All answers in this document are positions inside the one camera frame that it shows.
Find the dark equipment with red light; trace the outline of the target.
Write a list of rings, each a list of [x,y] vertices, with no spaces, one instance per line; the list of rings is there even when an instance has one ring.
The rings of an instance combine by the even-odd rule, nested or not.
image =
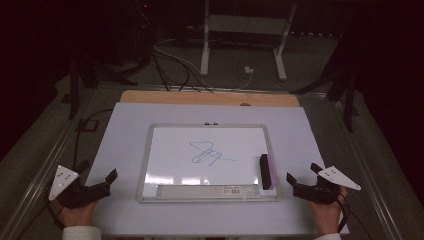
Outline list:
[[[137,63],[139,66],[144,67],[150,62],[156,35],[152,1],[133,0],[133,9]]]

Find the person's left hand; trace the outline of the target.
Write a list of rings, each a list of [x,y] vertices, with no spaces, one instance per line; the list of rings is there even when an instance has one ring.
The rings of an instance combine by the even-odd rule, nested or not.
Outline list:
[[[96,205],[96,202],[92,202],[82,208],[69,209],[64,207],[60,213],[64,226],[92,226]]]

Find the white table sheet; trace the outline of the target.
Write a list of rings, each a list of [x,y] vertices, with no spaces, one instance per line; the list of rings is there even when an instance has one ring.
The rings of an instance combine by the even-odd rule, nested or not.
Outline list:
[[[270,138],[277,202],[147,203],[136,199],[149,128],[154,124],[262,125]],[[107,236],[253,237],[316,232],[306,201],[293,196],[288,174],[312,184],[310,166],[323,162],[300,107],[119,103],[88,175],[90,184],[115,170],[110,196],[96,206],[94,222]]]

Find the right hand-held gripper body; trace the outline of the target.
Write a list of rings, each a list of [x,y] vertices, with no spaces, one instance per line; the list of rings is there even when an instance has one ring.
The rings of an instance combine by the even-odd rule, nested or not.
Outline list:
[[[361,190],[359,184],[335,166],[322,168],[322,171],[316,175],[317,180],[314,185],[305,185],[297,181],[296,186],[292,187],[293,195],[304,200],[328,205],[338,199],[341,186],[357,191]]]

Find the aluminium frame rail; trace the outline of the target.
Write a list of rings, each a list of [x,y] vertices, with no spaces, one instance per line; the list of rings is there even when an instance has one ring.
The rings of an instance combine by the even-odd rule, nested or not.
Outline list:
[[[334,115],[338,121],[338,124],[341,126],[341,131],[343,132],[344,137],[347,139],[349,148],[353,151],[354,161],[357,165],[357,169],[361,176],[363,185],[368,192],[370,201],[376,211],[376,214],[380,220],[382,228],[384,229],[385,235],[388,240],[404,240],[401,236],[399,228],[397,227],[392,214],[386,204],[386,201],[381,194],[381,191],[378,188],[378,185],[372,175],[372,172],[366,162],[364,154],[359,148],[358,143],[354,139],[354,135],[350,132],[345,126],[343,116],[344,109],[342,105],[338,102],[329,102]]]
[[[95,91],[80,94],[74,118],[70,106],[55,99],[0,162],[0,240],[14,240],[29,221],[44,184],[75,131]]]

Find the small framed whiteboard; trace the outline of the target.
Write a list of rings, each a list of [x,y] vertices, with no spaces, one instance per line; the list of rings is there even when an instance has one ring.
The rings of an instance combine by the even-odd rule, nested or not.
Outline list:
[[[140,203],[278,201],[264,190],[259,160],[269,154],[263,125],[159,125],[149,129],[136,199]]]

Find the black square floor plate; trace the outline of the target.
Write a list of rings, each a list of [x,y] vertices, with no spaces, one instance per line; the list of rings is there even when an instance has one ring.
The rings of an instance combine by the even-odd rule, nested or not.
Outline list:
[[[81,119],[78,123],[77,132],[95,132],[99,126],[98,120]]]

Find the person's right hand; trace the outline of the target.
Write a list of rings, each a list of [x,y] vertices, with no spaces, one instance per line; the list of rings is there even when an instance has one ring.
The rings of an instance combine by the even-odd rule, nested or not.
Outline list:
[[[308,202],[318,236],[322,240],[335,240],[339,237],[339,220],[342,209],[337,202],[325,205],[315,202]]]

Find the white metal stand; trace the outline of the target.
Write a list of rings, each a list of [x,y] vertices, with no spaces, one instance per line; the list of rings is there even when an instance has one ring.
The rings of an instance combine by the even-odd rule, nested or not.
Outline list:
[[[278,79],[280,81],[285,81],[287,79],[287,74],[282,54],[290,33],[296,9],[297,5],[291,4],[285,18],[217,15],[210,13],[210,0],[205,0],[203,51],[200,64],[200,74],[202,76],[208,75],[210,55],[209,33],[211,31],[268,34],[279,35],[281,37],[279,45],[273,50],[273,57]]]

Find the purple whiteboard eraser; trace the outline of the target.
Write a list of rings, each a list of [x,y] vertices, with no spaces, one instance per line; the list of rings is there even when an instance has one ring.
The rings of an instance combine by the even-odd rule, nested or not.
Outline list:
[[[275,188],[277,180],[273,167],[273,160],[269,154],[262,154],[259,160],[261,180],[264,190],[272,190]]]

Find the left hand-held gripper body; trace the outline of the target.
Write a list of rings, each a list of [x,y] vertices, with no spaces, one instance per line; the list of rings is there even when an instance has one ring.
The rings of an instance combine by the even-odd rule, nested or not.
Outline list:
[[[57,200],[62,206],[75,209],[87,206],[92,202],[108,197],[111,184],[106,181],[85,186],[81,183],[80,174],[74,169],[58,165],[53,178],[48,200]]]

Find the black tripod stand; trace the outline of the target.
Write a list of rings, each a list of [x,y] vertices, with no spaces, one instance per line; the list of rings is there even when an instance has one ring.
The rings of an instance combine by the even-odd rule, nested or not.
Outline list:
[[[65,98],[65,100],[70,103],[70,119],[73,119],[76,116],[80,107],[79,82],[82,82],[88,88],[95,88],[98,85],[98,80],[95,77],[94,70],[99,70],[101,73],[104,73],[112,80],[123,85],[136,85],[136,82],[127,80],[122,75],[112,71],[88,55],[71,56],[69,74],[70,93]]]
[[[326,94],[329,101],[339,101],[344,98],[343,123],[349,132],[353,131],[352,117],[354,110],[354,95],[356,85],[356,71],[349,67],[342,67],[336,70],[324,71],[321,77],[302,88],[290,90],[290,94],[304,95],[319,86],[332,83]]]

